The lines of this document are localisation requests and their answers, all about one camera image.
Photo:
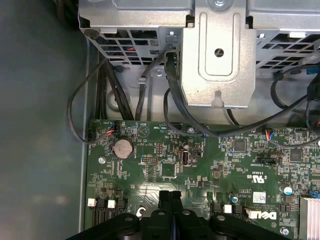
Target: screw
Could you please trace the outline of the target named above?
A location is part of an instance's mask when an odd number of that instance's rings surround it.
[[[162,73],[163,73],[163,71],[162,71],[161,69],[158,69],[158,70],[156,71],[156,75],[157,75],[158,77],[162,77]]]
[[[283,229],[282,230],[282,235],[285,235],[285,236],[287,236],[287,235],[289,235],[289,230],[288,229]]]
[[[184,211],[182,211],[182,214],[183,214],[183,215],[190,215],[190,214],[191,214],[191,212],[190,212],[190,211],[188,211],[188,210],[184,210]]]
[[[225,5],[226,1],[225,0],[214,0],[213,1],[215,5],[217,5],[218,7],[222,7],[223,5]]]
[[[105,164],[106,163],[106,159],[103,156],[101,156],[101,157],[99,157],[98,162],[100,164]]]
[[[218,219],[219,221],[225,221],[226,218],[224,216],[216,216],[216,219]]]

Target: microchip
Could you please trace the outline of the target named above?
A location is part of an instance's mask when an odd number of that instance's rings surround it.
[[[290,151],[290,162],[292,162],[292,163],[301,163],[302,162],[302,150],[301,149],[292,149]]]
[[[213,180],[213,186],[220,187],[220,180],[218,179]]]
[[[174,178],[175,177],[175,166],[171,163],[162,163],[162,177],[163,178]]]
[[[284,195],[283,196],[284,201],[286,201],[287,203],[292,203],[294,201],[294,196],[289,196],[289,195]]]
[[[234,150],[236,152],[245,152],[246,151],[246,142],[242,140],[234,141]]]
[[[280,205],[280,212],[282,212],[282,213],[286,212],[286,205],[284,205],[284,204]]]
[[[215,179],[219,179],[220,176],[221,176],[221,172],[218,171],[218,170],[213,170],[212,175],[213,175],[213,177],[214,177]]]

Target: sticker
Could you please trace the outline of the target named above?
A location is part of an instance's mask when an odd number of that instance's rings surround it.
[[[253,203],[254,204],[265,204],[266,203],[266,193],[262,191],[253,192]]]

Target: motherboard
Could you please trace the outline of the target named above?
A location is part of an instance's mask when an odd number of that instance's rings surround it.
[[[187,124],[175,127],[189,133]],[[208,125],[224,130],[229,125]],[[189,137],[164,122],[92,120],[85,229],[120,213],[156,209],[159,191],[181,191],[184,208],[209,219],[227,213],[299,239],[301,199],[320,199],[320,146],[280,148],[316,138],[305,128],[259,128],[230,137]]]

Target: connector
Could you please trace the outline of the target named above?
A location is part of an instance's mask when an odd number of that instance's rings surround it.
[[[316,199],[320,199],[320,193],[317,191],[309,190],[309,195],[316,198]]]
[[[189,152],[187,150],[182,150],[181,151],[181,156],[180,156],[181,163],[183,165],[188,165],[188,160],[189,160]]]

